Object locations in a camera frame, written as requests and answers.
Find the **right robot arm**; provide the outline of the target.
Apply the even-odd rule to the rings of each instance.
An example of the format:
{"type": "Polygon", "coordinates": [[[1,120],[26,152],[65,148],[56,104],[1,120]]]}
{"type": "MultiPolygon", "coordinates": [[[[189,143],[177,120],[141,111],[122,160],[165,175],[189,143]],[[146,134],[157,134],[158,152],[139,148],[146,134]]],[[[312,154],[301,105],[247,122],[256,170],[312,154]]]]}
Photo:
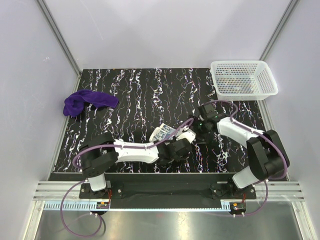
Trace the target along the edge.
{"type": "Polygon", "coordinates": [[[245,188],[265,180],[278,180],[286,176],[290,161],[275,130],[262,131],[249,127],[234,119],[239,110],[234,106],[231,116],[218,114],[213,102],[198,107],[199,116],[194,118],[192,130],[201,140],[207,134],[217,132],[228,137],[247,150],[248,166],[233,175],[227,185],[228,195],[239,198],[245,188]]]}

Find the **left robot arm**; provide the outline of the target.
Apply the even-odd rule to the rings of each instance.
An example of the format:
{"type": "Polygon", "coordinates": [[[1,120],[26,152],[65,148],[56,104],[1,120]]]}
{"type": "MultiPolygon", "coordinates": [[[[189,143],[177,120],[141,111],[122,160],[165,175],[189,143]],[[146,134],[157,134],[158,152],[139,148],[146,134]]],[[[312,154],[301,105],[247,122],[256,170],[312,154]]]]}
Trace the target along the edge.
{"type": "Polygon", "coordinates": [[[74,165],[88,179],[90,192],[97,198],[108,193],[105,172],[116,163],[142,162],[166,165],[182,161],[192,151],[196,134],[188,129],[177,136],[163,134],[163,140],[132,143],[114,139],[111,133],[97,136],[80,147],[74,165]]]}

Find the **aluminium frame rail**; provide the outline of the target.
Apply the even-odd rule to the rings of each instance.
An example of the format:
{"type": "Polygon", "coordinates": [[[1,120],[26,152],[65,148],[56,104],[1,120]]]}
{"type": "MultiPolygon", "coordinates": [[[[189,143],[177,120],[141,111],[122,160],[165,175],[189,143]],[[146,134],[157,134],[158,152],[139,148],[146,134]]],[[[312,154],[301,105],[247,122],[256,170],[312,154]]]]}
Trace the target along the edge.
{"type": "Polygon", "coordinates": [[[197,196],[217,200],[247,200],[262,201],[267,197],[268,201],[293,201],[302,202],[304,196],[298,182],[294,181],[271,181],[267,185],[258,183],[234,194],[227,193],[226,182],[204,183],[204,182],[167,182],[161,184],[141,182],[114,182],[108,183],[107,189],[93,192],[88,183],[75,186],[67,198],[76,199],[105,199],[111,195],[112,199],[124,199],[129,197],[164,197],[164,196],[197,196]]]}

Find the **white plastic basket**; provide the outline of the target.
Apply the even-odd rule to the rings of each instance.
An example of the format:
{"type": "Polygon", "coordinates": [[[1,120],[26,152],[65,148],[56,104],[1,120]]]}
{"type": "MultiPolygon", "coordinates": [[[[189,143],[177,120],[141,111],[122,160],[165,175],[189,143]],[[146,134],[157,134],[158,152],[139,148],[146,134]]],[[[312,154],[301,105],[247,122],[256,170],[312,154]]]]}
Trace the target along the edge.
{"type": "Polygon", "coordinates": [[[213,61],[210,72],[219,100],[262,101],[279,92],[270,67],[261,60],[213,61]]]}

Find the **black marble pattern mat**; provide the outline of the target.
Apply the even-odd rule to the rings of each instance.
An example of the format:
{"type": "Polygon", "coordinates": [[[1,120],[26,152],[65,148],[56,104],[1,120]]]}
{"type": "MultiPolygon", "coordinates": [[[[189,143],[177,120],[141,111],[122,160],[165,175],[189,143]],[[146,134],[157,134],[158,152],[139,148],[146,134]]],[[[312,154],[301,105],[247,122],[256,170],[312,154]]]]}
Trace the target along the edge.
{"type": "MultiPolygon", "coordinates": [[[[53,167],[54,173],[75,173],[72,164],[81,145],[111,133],[126,142],[145,143],[160,124],[178,127],[198,106],[216,99],[208,68],[85,69],[77,88],[105,92],[118,98],[116,108],[87,104],[70,118],[53,167]]],[[[195,144],[181,162],[168,165],[124,162],[111,173],[235,173],[248,165],[247,150],[230,138],[213,133],[208,144],[195,144]]]]}

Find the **purple towel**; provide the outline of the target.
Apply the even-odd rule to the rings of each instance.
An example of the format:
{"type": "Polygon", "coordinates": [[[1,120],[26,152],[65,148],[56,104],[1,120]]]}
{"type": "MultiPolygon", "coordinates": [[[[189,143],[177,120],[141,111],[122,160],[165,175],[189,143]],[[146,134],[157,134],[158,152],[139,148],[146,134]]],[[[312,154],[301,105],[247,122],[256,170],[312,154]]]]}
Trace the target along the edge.
{"type": "Polygon", "coordinates": [[[114,109],[119,104],[119,100],[104,92],[81,89],[64,100],[63,115],[75,118],[83,112],[85,104],[92,104],[97,109],[104,107],[114,109]]]}

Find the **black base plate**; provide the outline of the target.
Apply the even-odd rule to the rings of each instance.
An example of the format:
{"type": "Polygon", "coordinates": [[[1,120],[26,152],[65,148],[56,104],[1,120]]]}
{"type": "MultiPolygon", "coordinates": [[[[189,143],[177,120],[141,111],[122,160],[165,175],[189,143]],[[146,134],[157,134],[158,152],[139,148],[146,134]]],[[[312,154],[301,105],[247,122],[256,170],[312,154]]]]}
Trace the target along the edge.
{"type": "Polygon", "coordinates": [[[81,199],[114,199],[142,196],[196,196],[214,200],[255,200],[252,185],[237,187],[232,173],[106,173],[106,188],[93,191],[89,183],[82,183],[81,199]]]}

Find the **blue white patterned towel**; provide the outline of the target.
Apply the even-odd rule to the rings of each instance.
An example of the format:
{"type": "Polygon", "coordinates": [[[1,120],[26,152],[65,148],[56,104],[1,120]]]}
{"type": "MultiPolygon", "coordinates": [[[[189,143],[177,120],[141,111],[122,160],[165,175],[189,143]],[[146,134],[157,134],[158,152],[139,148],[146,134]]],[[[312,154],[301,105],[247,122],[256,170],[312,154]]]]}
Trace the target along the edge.
{"type": "Polygon", "coordinates": [[[149,141],[161,141],[161,140],[172,140],[173,136],[170,136],[176,129],[162,123],[159,127],[156,127],[150,135],[149,141]]]}

